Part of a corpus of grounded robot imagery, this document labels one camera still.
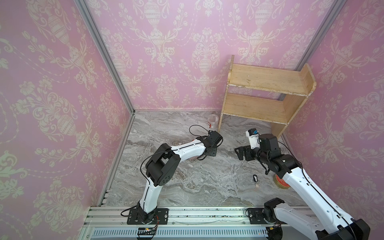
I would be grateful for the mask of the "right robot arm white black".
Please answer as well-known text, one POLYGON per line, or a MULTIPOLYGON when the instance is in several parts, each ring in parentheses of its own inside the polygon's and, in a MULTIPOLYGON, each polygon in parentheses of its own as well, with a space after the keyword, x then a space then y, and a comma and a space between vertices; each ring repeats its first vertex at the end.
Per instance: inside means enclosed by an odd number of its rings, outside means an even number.
POLYGON ((285 223, 311 240, 367 240, 371 229, 362 219, 355 220, 339 207, 311 180, 303 165, 292 155, 283 155, 279 141, 273 134, 259 134, 256 129, 246 131, 249 145, 235 149, 239 160, 257 160, 266 173, 274 172, 305 201, 316 220, 293 209, 285 201, 274 198, 265 202, 262 213, 253 208, 246 213, 251 223, 258 217, 272 224, 269 240, 283 237, 281 224, 285 223))

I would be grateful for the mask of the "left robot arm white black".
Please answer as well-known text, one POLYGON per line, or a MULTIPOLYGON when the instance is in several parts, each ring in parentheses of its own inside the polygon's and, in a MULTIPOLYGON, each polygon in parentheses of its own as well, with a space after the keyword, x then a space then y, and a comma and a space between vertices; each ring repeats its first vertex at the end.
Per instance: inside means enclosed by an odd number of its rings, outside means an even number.
POLYGON ((214 157, 217 148, 221 145, 223 137, 216 131, 207 136, 197 137, 193 141, 179 145, 169 146, 162 144, 150 156, 146 163, 146 187, 138 203, 138 210, 143 216, 152 214, 158 206, 161 190, 175 174, 180 163, 192 158, 214 157))

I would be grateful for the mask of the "clear plastic cup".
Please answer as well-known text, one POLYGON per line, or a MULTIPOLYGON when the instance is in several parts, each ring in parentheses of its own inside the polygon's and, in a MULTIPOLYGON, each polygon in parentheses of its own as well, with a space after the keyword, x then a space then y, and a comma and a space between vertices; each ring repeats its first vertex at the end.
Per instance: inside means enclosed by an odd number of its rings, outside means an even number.
POLYGON ((218 127, 219 127, 219 120, 220 120, 220 118, 216 114, 209 115, 209 117, 208 117, 209 130, 217 131, 218 127))

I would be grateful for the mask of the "red round tin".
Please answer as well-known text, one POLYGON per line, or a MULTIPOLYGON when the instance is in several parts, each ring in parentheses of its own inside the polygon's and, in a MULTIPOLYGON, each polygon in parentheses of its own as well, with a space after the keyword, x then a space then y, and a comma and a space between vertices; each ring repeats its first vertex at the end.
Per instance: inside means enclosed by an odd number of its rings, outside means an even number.
POLYGON ((283 179, 279 178, 279 176, 277 174, 274 174, 273 175, 273 181, 275 183, 275 185, 280 188, 280 189, 289 189, 291 186, 289 184, 287 184, 283 179))

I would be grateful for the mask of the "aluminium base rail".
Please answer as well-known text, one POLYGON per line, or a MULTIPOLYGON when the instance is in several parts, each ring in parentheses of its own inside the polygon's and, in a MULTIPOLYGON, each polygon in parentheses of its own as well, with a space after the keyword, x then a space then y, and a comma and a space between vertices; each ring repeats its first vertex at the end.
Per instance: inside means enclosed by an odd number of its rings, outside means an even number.
POLYGON ((137 209, 92 207, 80 240, 311 240, 324 224, 307 206, 284 207, 270 223, 262 207, 160 207, 145 223, 137 209))

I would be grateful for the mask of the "aluminium corner post right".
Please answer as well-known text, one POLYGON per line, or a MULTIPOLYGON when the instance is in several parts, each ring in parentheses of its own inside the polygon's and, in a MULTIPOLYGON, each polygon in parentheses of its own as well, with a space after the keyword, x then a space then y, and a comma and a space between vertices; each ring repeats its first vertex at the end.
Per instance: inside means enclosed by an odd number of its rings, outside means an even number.
POLYGON ((284 41, 285 47, 279 68, 299 71, 308 63, 320 45, 331 23, 336 19, 345 1, 304 1, 307 9, 299 15, 299 22, 284 41))

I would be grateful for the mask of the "aluminium corner post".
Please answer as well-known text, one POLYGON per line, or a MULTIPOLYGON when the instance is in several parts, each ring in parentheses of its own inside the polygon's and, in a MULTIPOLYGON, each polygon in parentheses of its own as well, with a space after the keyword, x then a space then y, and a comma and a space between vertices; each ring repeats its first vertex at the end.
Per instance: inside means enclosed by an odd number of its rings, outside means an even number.
POLYGON ((95 45, 97 49, 99 50, 104 63, 106 64, 106 67, 112 76, 112 80, 114 81, 122 99, 125 103, 129 113, 133 116, 135 114, 135 110, 133 108, 133 104, 131 100, 129 99, 128 93, 125 90, 125 87, 123 85, 123 82, 119 76, 119 73, 117 71, 117 68, 115 67, 112 57, 107 49, 106 44, 104 43, 104 40, 102 38, 101 32, 98 29, 98 26, 90 12, 90 9, 87 6, 86 1, 84 0, 74 0, 83 20, 85 21, 85 24, 95 42, 95 45))
POLYGON ((299 22, 284 41, 285 47, 279 68, 299 71, 308 63, 320 45, 331 23, 336 19, 345 1, 304 1, 307 9, 299 15, 299 22))

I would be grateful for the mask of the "aluminium corner post left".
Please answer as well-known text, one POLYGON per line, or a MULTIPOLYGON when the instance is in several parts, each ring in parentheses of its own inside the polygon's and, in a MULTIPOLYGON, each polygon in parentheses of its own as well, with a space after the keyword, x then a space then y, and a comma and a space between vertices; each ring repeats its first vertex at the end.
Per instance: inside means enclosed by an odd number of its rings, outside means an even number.
POLYGON ((84 0, 74 0, 83 20, 85 21, 85 24, 95 42, 95 45, 97 49, 99 50, 104 63, 106 64, 106 67, 112 76, 112 80, 114 81, 122 99, 125 103, 129 113, 133 116, 135 114, 135 110, 133 108, 133 104, 131 100, 129 99, 128 93, 125 90, 125 87, 123 85, 123 82, 119 76, 119 73, 117 71, 117 68, 115 67, 112 57, 107 49, 106 44, 104 43, 104 40, 102 38, 101 32, 98 29, 98 26, 90 12, 90 9, 87 6, 86 1, 84 0))

